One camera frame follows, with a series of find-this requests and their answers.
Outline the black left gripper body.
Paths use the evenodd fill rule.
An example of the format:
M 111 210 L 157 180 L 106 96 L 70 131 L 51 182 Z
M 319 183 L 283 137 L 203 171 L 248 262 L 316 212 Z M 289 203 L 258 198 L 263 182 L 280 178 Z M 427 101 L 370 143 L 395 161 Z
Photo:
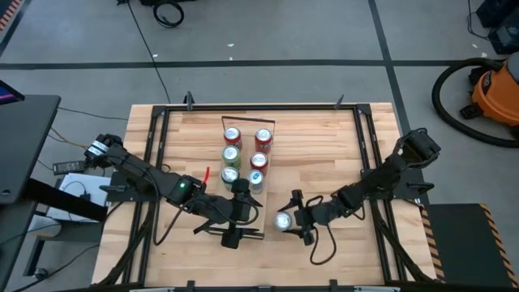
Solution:
M 251 224 L 254 222 L 252 209 L 254 200 L 251 197 L 235 195 L 225 202 L 225 220 L 231 224 Z

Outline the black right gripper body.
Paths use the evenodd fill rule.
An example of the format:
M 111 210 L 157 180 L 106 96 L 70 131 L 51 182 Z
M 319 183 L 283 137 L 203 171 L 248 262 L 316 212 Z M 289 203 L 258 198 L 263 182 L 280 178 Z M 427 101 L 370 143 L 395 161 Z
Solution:
M 315 204 L 298 210 L 298 225 L 324 225 L 324 204 Z

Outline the green Sprite can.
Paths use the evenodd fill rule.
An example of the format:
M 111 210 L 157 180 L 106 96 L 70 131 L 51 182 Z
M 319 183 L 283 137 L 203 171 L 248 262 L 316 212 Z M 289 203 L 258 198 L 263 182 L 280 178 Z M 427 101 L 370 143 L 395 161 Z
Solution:
M 233 183 L 239 178 L 239 170 L 232 166 L 226 166 L 221 171 L 221 181 L 228 191 L 231 191 Z

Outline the blue Red Bull can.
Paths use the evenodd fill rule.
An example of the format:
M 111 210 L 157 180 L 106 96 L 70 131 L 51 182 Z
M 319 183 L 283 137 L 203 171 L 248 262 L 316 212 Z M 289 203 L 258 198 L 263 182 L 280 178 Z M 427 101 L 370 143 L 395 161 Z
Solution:
M 253 194 L 259 194 L 263 190 L 264 175 L 259 170 L 252 170 L 247 177 L 249 181 L 249 189 Z

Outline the pink Spindrift grapefruit can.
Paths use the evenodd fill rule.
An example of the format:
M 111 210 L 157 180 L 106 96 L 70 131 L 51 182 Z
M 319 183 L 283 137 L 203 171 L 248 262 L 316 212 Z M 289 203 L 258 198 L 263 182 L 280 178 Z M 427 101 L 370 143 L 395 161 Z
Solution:
M 285 211 L 277 212 L 275 219 L 274 219 L 274 227 L 278 231 L 284 232 L 284 231 L 290 230 L 292 225 L 293 225 L 293 220 L 292 220 L 292 216 L 289 213 L 287 213 Z

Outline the dark red soda can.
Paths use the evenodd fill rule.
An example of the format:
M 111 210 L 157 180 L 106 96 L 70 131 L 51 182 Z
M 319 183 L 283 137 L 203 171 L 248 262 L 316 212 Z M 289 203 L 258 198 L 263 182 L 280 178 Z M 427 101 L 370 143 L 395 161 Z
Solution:
M 268 172 L 268 155 L 263 152 L 255 152 L 251 155 L 250 165 L 253 170 L 258 170 L 266 175 Z

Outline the pale green Sanzo can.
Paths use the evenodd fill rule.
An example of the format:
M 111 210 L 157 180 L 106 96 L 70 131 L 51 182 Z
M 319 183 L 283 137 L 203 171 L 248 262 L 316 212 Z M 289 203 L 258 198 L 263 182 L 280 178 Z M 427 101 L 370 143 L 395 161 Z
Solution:
M 241 152 L 237 147 L 233 145 L 225 146 L 222 150 L 221 157 L 225 167 L 234 167 L 237 170 L 240 169 Z

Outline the red Fanta can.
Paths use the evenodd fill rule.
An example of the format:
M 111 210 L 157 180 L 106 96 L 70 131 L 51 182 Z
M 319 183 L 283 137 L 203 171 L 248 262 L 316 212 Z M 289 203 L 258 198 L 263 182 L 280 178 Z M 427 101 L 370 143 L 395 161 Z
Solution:
M 272 147 L 272 133 L 269 129 L 262 128 L 255 133 L 255 150 L 269 154 Z
M 224 131 L 224 139 L 227 145 L 242 149 L 241 131 L 237 127 L 228 127 Z

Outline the black mat with hazard stripes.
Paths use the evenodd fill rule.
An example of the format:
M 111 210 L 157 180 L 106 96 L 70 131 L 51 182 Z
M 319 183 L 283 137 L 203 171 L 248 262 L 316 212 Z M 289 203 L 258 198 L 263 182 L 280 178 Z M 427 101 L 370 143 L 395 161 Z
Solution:
M 485 204 L 428 204 L 420 211 L 437 279 L 519 292 L 519 279 Z

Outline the white box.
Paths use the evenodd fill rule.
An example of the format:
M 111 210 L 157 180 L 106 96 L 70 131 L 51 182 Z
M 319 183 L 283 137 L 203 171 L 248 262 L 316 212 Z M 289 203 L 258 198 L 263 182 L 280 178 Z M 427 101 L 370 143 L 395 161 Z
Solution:
M 98 204 L 102 207 L 107 207 L 106 203 L 107 192 L 101 190 L 101 186 L 110 185 L 110 178 L 94 176 L 89 174 L 67 174 L 60 186 L 60 191 L 65 191 L 76 197 L 88 195 L 88 201 Z M 74 222 L 88 222 L 94 223 L 96 221 L 81 217 L 58 208 L 50 207 L 46 213 L 47 217 L 60 221 L 74 221 Z

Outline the black power adapter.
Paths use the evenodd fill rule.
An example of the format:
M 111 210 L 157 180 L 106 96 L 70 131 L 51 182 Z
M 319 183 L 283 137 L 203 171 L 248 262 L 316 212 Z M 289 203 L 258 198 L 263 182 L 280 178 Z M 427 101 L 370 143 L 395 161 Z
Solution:
M 84 161 L 66 161 L 53 163 L 52 171 L 54 175 L 62 175 L 69 173 L 83 173 L 86 169 Z

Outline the black desk beam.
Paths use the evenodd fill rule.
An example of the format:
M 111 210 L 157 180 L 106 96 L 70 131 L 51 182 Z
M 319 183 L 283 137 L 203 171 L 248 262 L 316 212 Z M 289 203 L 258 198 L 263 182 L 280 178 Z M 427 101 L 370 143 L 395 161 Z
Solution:
M 33 178 L 28 180 L 22 197 L 94 221 L 104 221 L 107 218 L 107 207 L 60 191 Z

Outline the black desk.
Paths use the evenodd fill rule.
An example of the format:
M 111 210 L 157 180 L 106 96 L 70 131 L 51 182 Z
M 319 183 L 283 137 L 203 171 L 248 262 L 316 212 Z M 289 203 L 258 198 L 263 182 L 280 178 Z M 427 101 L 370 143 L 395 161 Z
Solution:
M 0 204 L 13 204 L 24 193 L 60 101 L 28 96 L 0 105 Z

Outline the laptop screen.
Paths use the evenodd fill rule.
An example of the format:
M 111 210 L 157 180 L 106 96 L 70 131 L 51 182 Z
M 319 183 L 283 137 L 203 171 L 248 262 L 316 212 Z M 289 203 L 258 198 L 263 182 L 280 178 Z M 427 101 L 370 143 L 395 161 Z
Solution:
M 0 80 L 0 105 L 24 101 L 25 96 Z

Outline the black equipment case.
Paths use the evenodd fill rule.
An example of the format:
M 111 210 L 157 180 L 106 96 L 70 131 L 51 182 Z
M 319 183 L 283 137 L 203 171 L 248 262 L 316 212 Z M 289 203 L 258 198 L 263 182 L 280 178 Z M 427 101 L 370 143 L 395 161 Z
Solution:
M 497 54 L 519 51 L 519 0 L 483 0 L 476 16 Z

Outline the orange black striped floor strip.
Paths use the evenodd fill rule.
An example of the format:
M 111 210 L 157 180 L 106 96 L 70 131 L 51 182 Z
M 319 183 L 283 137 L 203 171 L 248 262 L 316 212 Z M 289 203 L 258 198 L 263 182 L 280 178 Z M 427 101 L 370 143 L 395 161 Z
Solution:
M 0 32 L 3 32 L 15 14 L 20 9 L 24 0 L 0 0 Z

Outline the black aluminium table frame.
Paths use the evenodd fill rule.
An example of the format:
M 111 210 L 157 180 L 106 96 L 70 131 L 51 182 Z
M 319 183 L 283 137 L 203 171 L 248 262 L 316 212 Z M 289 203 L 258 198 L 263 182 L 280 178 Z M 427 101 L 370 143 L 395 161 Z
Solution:
M 145 284 L 183 288 L 193 281 L 198 288 L 222 286 L 246 292 L 264 292 L 292 286 L 379 285 L 380 267 L 374 224 L 370 217 L 341 218 L 320 228 L 317 248 L 305 246 L 273 228 L 273 219 L 294 189 L 307 198 L 329 195 L 356 182 L 363 168 L 387 157 L 400 131 L 392 105 L 375 103 L 364 116 L 352 105 L 335 108 L 323 104 L 224 104 L 177 108 L 158 128 L 154 151 L 164 153 L 173 171 L 204 178 L 210 166 L 208 190 L 224 195 L 219 175 L 224 144 L 222 116 L 276 121 L 272 160 L 268 170 L 268 221 L 263 240 L 245 239 L 236 250 L 220 244 L 217 236 L 194 234 L 200 217 L 178 214 L 161 206 L 158 223 L 165 241 L 148 253 Z

